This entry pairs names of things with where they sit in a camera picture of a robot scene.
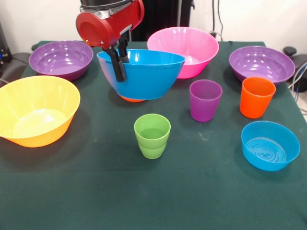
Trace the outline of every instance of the purple cup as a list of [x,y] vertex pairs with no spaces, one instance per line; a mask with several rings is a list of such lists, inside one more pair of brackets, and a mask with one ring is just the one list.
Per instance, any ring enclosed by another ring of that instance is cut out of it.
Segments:
[[193,119],[206,122],[215,114],[223,93],[222,87],[212,80],[197,80],[190,85],[190,112]]

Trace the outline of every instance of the bowl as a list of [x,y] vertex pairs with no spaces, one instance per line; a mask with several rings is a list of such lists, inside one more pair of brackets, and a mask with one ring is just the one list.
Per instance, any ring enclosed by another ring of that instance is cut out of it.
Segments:
[[246,160],[258,169],[278,171],[298,157],[300,144],[288,128],[271,121],[255,121],[241,133]]
[[50,42],[31,54],[29,65],[39,75],[74,81],[87,71],[93,56],[92,48],[83,42]]
[[146,49],[127,49],[129,63],[124,63],[127,79],[118,82],[111,58],[97,54],[101,69],[114,90],[122,97],[150,100],[163,97],[180,73],[185,58],[181,55]]
[[0,137],[25,147],[41,147],[61,138],[80,104],[68,80],[33,76],[0,88]]
[[277,85],[287,81],[295,72],[295,65],[286,54],[264,46],[239,48],[231,53],[229,63],[240,81],[257,76]]
[[170,27],[152,34],[147,47],[184,56],[186,62],[179,79],[197,76],[219,51],[217,40],[209,33],[191,27]]
[[145,100],[131,99],[131,98],[123,97],[123,96],[120,96],[120,97],[127,102],[143,102],[143,101],[145,101]]

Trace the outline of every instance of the blue bowl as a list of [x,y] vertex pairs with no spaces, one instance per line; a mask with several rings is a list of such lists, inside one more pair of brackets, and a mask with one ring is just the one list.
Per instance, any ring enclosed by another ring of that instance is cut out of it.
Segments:
[[298,157],[300,144],[288,128],[271,121],[255,121],[241,133],[246,160],[258,169],[278,171]]
[[163,97],[179,75],[185,58],[181,55],[146,49],[127,49],[129,63],[124,63],[127,79],[118,82],[110,56],[97,54],[101,69],[121,96],[140,100]]

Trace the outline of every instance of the plastic cup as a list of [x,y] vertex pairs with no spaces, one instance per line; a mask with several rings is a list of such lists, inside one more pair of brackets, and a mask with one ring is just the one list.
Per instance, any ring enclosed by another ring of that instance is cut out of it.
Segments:
[[270,80],[260,77],[246,78],[242,83],[240,112],[248,118],[259,118],[267,109],[276,92]]
[[223,93],[222,87],[212,80],[197,80],[190,85],[190,113],[200,122],[210,121]]
[[140,150],[148,159],[159,158],[165,150],[171,124],[159,114],[146,114],[134,123],[134,132]]

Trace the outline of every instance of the bowl rim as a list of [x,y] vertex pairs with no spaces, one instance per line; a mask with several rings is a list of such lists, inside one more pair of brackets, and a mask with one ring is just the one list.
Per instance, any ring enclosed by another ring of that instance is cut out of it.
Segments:
[[25,77],[25,78],[21,78],[21,79],[17,79],[15,81],[12,81],[4,86],[2,86],[0,88],[0,91],[2,91],[3,89],[7,88],[7,87],[11,87],[12,84],[14,84],[15,82],[21,82],[21,81],[28,81],[29,79],[36,79],[36,78],[57,78],[57,80],[59,81],[65,81],[67,82],[70,86],[72,86],[72,88],[75,90],[76,92],[76,95],[78,96],[78,103],[77,103],[77,106],[75,109],[73,109],[71,111],[71,113],[69,114],[69,116],[67,116],[67,118],[65,119],[65,121],[63,121],[60,125],[58,125],[56,128],[52,129],[52,130],[49,130],[47,132],[43,132],[39,135],[34,135],[34,136],[28,136],[28,137],[14,137],[14,136],[3,136],[3,135],[0,135],[0,137],[2,138],[5,138],[5,139],[28,139],[28,138],[35,138],[35,137],[38,137],[38,136],[41,136],[41,135],[44,135],[46,133],[49,133],[55,129],[57,129],[58,127],[62,126],[63,124],[65,124],[66,122],[68,122],[74,115],[75,113],[77,112],[79,106],[80,106],[80,102],[81,102],[81,95],[80,95],[80,91],[78,90],[78,88],[72,83],[70,82],[69,80],[66,80],[64,78],[61,78],[61,77],[57,77],[57,76],[51,76],[51,75],[38,75],[38,76],[30,76],[30,77]]
[[238,71],[238,70],[234,67],[234,64],[233,64],[233,62],[232,62],[232,57],[233,57],[233,55],[234,55],[236,52],[238,52],[238,51],[240,51],[240,50],[242,50],[242,49],[246,49],[246,48],[262,48],[262,49],[271,50],[271,51],[274,51],[274,52],[276,52],[276,53],[282,54],[286,59],[288,59],[288,60],[290,61],[290,63],[292,63],[292,67],[293,67],[292,74],[291,74],[290,76],[287,76],[287,77],[284,78],[284,79],[281,79],[281,80],[272,79],[271,81],[272,81],[273,83],[282,83],[282,82],[285,82],[285,81],[287,81],[289,78],[291,78],[291,77],[293,76],[293,74],[295,73],[295,64],[293,63],[293,61],[292,61],[286,54],[282,53],[281,51],[276,50],[276,49],[273,49],[273,48],[269,48],[269,47],[266,47],[266,46],[243,46],[243,47],[240,47],[240,48],[238,48],[238,49],[235,49],[233,52],[231,52],[231,54],[229,55],[228,61],[229,61],[229,64],[230,64],[231,68],[232,68],[234,71],[236,71],[237,73],[239,73],[239,74],[240,74],[242,77],[244,77],[245,79],[246,79],[246,78],[249,78],[249,77],[244,76],[240,71]]
[[[123,63],[124,67],[129,67],[129,68],[151,68],[151,67],[160,67],[160,68],[168,68],[168,67],[172,67],[172,66],[177,66],[177,65],[181,65],[182,63],[184,64],[186,61],[186,58],[180,54],[175,54],[175,53],[171,53],[171,52],[165,52],[165,51],[158,51],[158,50],[150,50],[150,49],[127,49],[128,51],[145,51],[145,52],[155,52],[155,53],[166,53],[166,54],[171,54],[173,56],[178,56],[180,58],[183,58],[183,60],[178,61],[178,62],[173,62],[173,63],[169,63],[169,64],[131,64],[131,63]],[[108,63],[108,64],[112,64],[111,60],[106,60],[102,57],[99,56],[99,54],[102,53],[106,53],[106,51],[100,51],[97,53],[97,58],[98,60],[103,60],[104,62]]]
[[291,131],[290,129],[288,129],[286,126],[283,126],[283,125],[281,125],[281,124],[279,124],[279,123],[277,123],[277,122],[273,122],[273,121],[254,121],[254,122],[248,123],[248,124],[242,129],[242,131],[241,131],[241,143],[242,143],[242,145],[246,146],[246,145],[244,144],[244,142],[243,142],[243,133],[244,133],[244,131],[246,130],[247,127],[249,127],[250,125],[254,125],[255,123],[266,123],[266,124],[271,123],[271,124],[277,125],[277,126],[279,126],[279,127],[282,127],[282,128],[284,128],[285,130],[287,130],[290,134],[292,134],[292,135],[295,137],[296,142],[297,142],[297,144],[298,144],[298,151],[297,151],[295,157],[294,157],[293,159],[291,159],[291,160],[284,161],[284,162],[271,162],[271,161],[266,161],[266,160],[264,160],[264,159],[259,158],[259,157],[256,156],[258,159],[260,159],[261,161],[265,161],[265,162],[269,162],[269,163],[273,163],[273,164],[285,164],[285,163],[290,163],[290,162],[294,161],[294,160],[299,156],[299,153],[300,153],[300,151],[301,151],[301,144],[300,144],[300,142],[299,142],[297,136],[294,134],[294,132],[292,132],[292,131]]
[[86,43],[84,43],[84,42],[81,42],[81,41],[73,41],[73,40],[52,41],[52,42],[48,42],[48,43],[43,44],[42,46],[38,47],[38,48],[35,49],[35,50],[33,51],[33,53],[30,55],[30,57],[29,57],[29,66],[30,66],[35,72],[40,73],[40,74],[43,74],[43,75],[48,75],[47,73],[45,73],[45,72],[43,72],[43,71],[39,71],[37,68],[35,68],[35,67],[32,65],[32,63],[31,63],[31,59],[33,58],[33,55],[34,55],[38,50],[41,50],[41,49],[45,48],[46,46],[49,46],[50,44],[55,44],[55,43],[78,43],[78,44],[83,44],[83,45],[85,45],[85,46],[88,48],[89,52],[91,53],[91,54],[90,54],[91,56],[90,56],[90,60],[89,60],[85,65],[83,65],[82,67],[80,67],[78,70],[75,70],[75,71],[69,72],[69,73],[55,74],[55,75],[49,75],[49,76],[63,76],[63,75],[67,75],[67,74],[74,74],[74,73],[80,71],[81,69],[83,69],[84,67],[88,66],[88,65],[92,62],[92,60],[93,60],[94,52],[93,52],[92,48],[91,48],[90,46],[88,46],[88,45],[87,45]]
[[199,62],[193,63],[193,64],[186,64],[186,63],[185,63],[185,64],[184,64],[185,66],[195,66],[195,65],[203,64],[203,63],[205,63],[205,62],[208,62],[208,61],[212,60],[212,59],[218,54],[218,52],[219,52],[219,50],[220,50],[220,45],[219,45],[218,41],[217,41],[210,33],[206,32],[206,31],[204,31],[204,30],[201,30],[201,29],[197,29],[197,28],[194,28],[194,27],[186,27],[186,26],[173,26],[173,27],[168,27],[168,28],[164,28],[164,29],[161,29],[161,30],[156,31],[155,33],[153,33],[152,35],[150,35],[150,37],[148,38],[148,40],[147,40],[147,42],[146,42],[147,47],[148,47],[149,41],[153,39],[153,36],[154,36],[154,35],[157,35],[157,34],[159,34],[159,33],[162,33],[162,31],[173,30],[173,29],[181,29],[181,28],[183,28],[183,29],[188,29],[188,30],[195,30],[195,31],[199,31],[199,32],[202,32],[202,33],[204,33],[204,34],[207,34],[207,35],[209,35],[210,37],[212,37],[212,39],[214,40],[214,42],[217,44],[217,50],[216,50],[215,54],[212,55],[211,58],[208,58],[208,59],[206,59],[206,60],[204,60],[204,61],[199,61]]

